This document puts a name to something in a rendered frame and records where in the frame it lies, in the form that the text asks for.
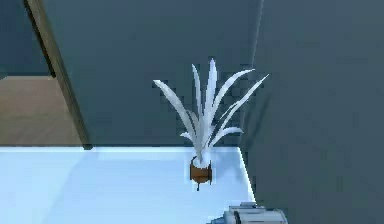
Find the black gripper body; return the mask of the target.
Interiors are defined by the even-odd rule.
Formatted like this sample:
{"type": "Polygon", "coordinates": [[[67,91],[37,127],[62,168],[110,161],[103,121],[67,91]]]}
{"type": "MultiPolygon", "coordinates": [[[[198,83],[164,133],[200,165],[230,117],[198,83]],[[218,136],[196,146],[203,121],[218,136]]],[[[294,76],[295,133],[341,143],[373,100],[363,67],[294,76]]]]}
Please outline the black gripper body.
{"type": "Polygon", "coordinates": [[[225,211],[219,218],[215,218],[207,224],[241,224],[241,218],[237,211],[225,211]]]}

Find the white houseplant in brown pot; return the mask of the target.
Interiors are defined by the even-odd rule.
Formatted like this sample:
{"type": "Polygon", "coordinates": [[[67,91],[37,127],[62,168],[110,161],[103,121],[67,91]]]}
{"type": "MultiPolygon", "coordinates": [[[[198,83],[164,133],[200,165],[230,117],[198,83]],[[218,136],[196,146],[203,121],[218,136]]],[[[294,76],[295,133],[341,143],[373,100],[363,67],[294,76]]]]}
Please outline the white houseplant in brown pot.
{"type": "Polygon", "coordinates": [[[213,167],[211,151],[215,144],[223,137],[243,133],[240,127],[228,126],[232,116],[249,100],[251,95],[264,83],[269,74],[258,80],[239,100],[230,105],[220,116],[219,124],[214,123],[216,112],[221,101],[234,85],[234,83],[252,72],[252,69],[241,70],[230,76],[216,91],[218,81],[218,69],[216,61],[212,58],[209,62],[208,80],[205,88],[205,99],[202,99],[201,81],[198,69],[191,65],[194,78],[195,99],[197,112],[186,109],[177,94],[163,81],[154,80],[153,83],[161,90],[170,105],[175,109],[181,119],[185,131],[181,137],[188,139],[195,150],[195,155],[189,162],[189,178],[197,184],[197,191],[202,183],[213,181],[213,167]]]}

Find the brown door frame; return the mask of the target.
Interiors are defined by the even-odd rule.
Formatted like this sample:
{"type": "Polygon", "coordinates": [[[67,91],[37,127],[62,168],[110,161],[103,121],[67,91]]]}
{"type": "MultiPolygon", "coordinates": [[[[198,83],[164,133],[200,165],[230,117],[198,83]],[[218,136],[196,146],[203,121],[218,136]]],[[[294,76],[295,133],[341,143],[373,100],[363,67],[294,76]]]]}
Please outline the brown door frame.
{"type": "Polygon", "coordinates": [[[52,26],[43,5],[43,0],[23,0],[23,4],[44,55],[50,75],[58,81],[81,145],[84,150],[91,150],[93,144],[90,141],[89,133],[66,71],[61,52],[55,40],[52,26]]]}

